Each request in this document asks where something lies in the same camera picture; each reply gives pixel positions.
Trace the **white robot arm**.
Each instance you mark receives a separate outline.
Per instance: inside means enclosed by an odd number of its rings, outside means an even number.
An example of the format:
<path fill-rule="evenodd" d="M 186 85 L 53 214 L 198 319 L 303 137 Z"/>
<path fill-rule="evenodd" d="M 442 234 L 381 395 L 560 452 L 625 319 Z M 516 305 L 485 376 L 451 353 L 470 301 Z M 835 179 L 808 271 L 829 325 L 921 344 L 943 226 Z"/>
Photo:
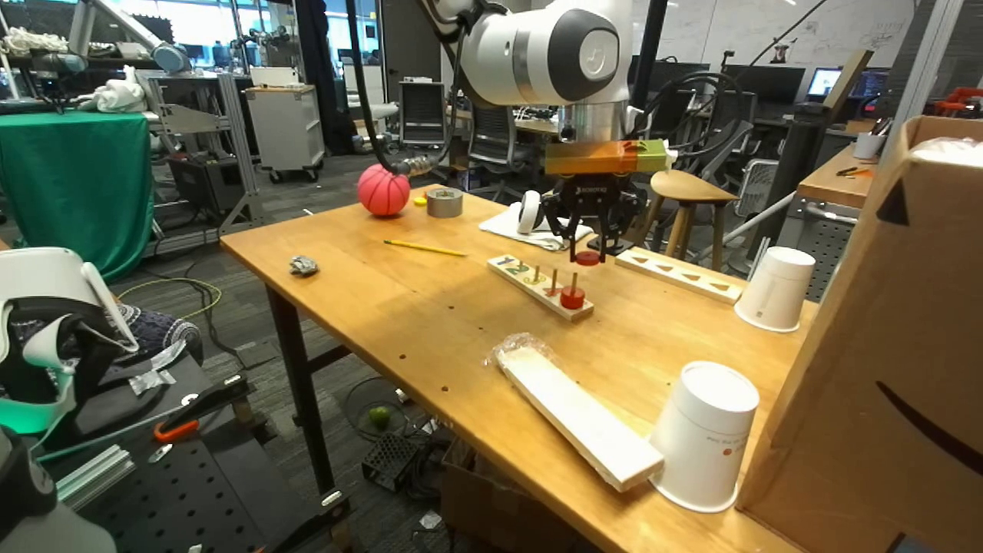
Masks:
<path fill-rule="evenodd" d="M 485 104 L 616 104 L 628 97 L 633 10 L 625 0 L 554 0 L 514 12 L 496 0 L 421 0 L 458 47 L 458 72 Z"/>

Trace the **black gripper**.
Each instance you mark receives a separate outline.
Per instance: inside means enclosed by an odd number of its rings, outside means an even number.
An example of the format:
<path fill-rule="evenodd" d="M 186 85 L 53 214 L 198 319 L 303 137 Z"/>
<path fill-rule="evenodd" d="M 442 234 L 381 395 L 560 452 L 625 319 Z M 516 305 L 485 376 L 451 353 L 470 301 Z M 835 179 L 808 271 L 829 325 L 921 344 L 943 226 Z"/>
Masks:
<path fill-rule="evenodd" d="M 621 251 L 621 234 L 646 206 L 646 193 L 616 175 L 571 175 L 560 179 L 545 193 L 545 219 L 554 234 L 567 242 L 567 258 L 578 251 L 582 220 L 595 220 L 602 234 L 602 258 Z"/>

